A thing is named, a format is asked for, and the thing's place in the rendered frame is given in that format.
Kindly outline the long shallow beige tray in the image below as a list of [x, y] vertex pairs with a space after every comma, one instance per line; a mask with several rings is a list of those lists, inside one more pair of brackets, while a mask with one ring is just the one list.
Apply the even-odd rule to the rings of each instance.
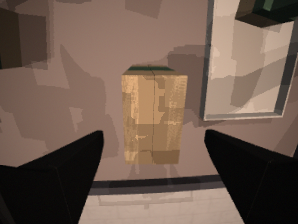
[[235, 19], [239, 2], [208, 0], [203, 121], [284, 114], [298, 60], [298, 17], [262, 28]]

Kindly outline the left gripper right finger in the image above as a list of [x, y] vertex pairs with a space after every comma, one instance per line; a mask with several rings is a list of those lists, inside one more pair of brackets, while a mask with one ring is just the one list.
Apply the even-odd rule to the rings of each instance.
[[298, 159], [213, 129], [204, 143], [245, 224], [298, 224]]

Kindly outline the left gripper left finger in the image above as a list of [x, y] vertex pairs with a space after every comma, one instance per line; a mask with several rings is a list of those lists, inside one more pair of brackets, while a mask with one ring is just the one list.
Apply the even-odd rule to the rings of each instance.
[[18, 167], [0, 165], [3, 224], [78, 224], [104, 146], [96, 130]]

